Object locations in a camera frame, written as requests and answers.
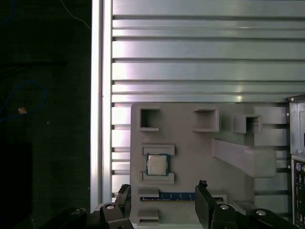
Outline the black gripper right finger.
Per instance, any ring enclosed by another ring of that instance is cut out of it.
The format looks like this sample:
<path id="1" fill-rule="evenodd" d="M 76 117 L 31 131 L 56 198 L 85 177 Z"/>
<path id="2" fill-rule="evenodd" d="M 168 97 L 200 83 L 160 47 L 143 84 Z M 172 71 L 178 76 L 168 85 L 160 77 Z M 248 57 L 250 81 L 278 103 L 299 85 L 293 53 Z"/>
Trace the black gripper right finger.
<path id="1" fill-rule="evenodd" d="M 204 229 L 293 229 L 295 226 L 272 211 L 252 209 L 245 215 L 225 203 L 217 203 L 205 180 L 195 187 L 195 212 Z"/>

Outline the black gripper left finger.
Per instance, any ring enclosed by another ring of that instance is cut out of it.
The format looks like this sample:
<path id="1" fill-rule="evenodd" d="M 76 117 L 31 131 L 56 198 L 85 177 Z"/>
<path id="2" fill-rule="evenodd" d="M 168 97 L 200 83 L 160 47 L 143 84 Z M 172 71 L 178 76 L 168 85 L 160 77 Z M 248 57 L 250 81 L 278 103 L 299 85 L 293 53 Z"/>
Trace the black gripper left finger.
<path id="1" fill-rule="evenodd" d="M 123 184 L 112 203 L 101 204 L 92 213 L 68 208 L 45 223 L 44 229 L 132 229 L 131 186 Z"/>

